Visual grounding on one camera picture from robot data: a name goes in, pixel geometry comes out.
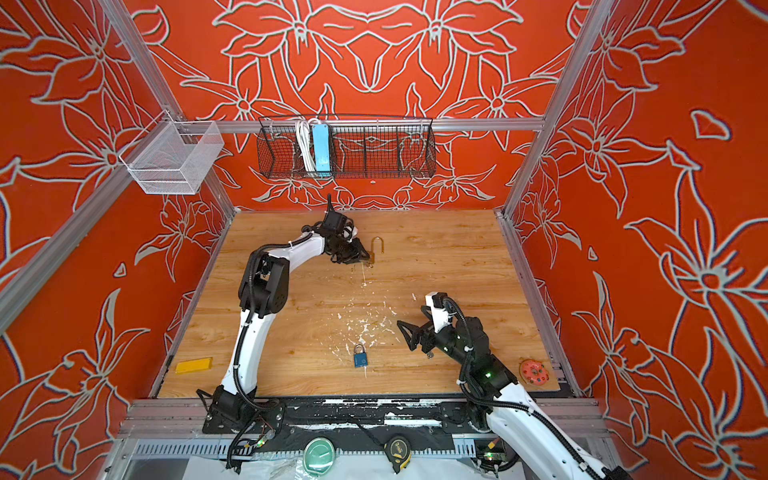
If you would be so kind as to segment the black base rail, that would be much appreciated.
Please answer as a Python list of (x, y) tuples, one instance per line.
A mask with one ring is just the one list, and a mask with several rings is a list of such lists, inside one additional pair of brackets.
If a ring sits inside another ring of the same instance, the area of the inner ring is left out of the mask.
[(488, 409), (458, 395), (408, 396), (306, 396), (239, 400), (224, 393), (196, 391), (205, 411), (202, 431), (226, 434), (244, 431), (247, 436), (279, 434), (291, 427), (305, 430), (402, 427), (441, 428), (449, 433), (488, 433)]

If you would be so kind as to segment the light blue box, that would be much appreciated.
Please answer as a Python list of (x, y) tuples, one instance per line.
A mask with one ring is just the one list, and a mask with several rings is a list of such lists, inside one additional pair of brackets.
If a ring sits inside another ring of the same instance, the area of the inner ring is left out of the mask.
[(327, 125), (319, 123), (312, 126), (315, 170), (319, 176), (331, 175), (330, 132)]

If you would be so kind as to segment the yellow flat block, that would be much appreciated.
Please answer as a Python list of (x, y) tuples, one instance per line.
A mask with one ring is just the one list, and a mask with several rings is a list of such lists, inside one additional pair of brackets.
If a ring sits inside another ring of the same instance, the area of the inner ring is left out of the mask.
[(208, 371), (212, 368), (213, 358), (199, 358), (179, 362), (175, 367), (175, 373), (178, 375), (198, 373)]

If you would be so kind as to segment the black yellow tape measure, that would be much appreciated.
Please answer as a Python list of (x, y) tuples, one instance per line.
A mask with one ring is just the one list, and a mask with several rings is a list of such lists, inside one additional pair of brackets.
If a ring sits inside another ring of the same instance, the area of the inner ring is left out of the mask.
[(391, 437), (384, 445), (384, 452), (395, 474), (405, 469), (412, 458), (411, 444), (402, 435)]

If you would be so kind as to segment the brass padlock long shackle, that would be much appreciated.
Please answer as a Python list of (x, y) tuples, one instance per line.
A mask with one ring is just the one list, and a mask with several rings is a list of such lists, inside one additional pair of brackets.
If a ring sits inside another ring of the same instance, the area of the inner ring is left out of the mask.
[(376, 263), (377, 256), (385, 253), (384, 239), (381, 236), (374, 236), (371, 239), (371, 245), (368, 251), (369, 251), (368, 267), (372, 268)]

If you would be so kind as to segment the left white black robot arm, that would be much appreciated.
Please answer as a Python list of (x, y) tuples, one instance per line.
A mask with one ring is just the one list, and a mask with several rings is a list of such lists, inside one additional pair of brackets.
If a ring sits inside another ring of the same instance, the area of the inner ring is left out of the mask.
[(321, 256), (342, 265), (371, 260), (354, 221), (331, 201), (324, 218), (303, 226), (297, 239), (265, 244), (249, 255), (238, 288), (240, 322), (229, 366), (213, 393), (197, 391), (206, 410), (204, 433), (244, 433), (281, 408), (278, 400), (257, 398), (260, 360), (269, 330), (289, 299), (291, 274)]

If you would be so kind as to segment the white mesh basket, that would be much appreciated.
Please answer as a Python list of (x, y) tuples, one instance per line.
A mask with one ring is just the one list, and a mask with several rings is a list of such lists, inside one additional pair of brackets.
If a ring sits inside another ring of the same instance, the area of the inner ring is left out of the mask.
[(149, 195), (194, 195), (224, 147), (215, 122), (164, 121), (121, 159)]

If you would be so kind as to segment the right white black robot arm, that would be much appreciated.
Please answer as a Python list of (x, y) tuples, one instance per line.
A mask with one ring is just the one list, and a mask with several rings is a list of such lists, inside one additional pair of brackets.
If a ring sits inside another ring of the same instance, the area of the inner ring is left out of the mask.
[(482, 322), (463, 313), (445, 292), (426, 296), (417, 326), (399, 320), (408, 348), (440, 350), (459, 366), (457, 385), (485, 427), (504, 441), (514, 458), (540, 479), (629, 479), (621, 466), (608, 467), (579, 446), (538, 406), (517, 376), (491, 351)]

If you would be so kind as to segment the red round object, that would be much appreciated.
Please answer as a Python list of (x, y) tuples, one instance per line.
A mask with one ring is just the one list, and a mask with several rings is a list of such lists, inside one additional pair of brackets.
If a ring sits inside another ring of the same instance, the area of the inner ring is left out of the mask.
[(549, 370), (542, 362), (534, 359), (525, 359), (519, 365), (519, 372), (523, 380), (538, 387), (545, 386), (550, 380)]

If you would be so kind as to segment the blue padlock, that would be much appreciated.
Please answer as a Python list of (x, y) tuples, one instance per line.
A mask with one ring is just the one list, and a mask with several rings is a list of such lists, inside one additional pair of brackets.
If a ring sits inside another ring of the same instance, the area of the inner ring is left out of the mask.
[(367, 353), (362, 344), (356, 344), (353, 348), (353, 364), (355, 368), (365, 368), (368, 366)]

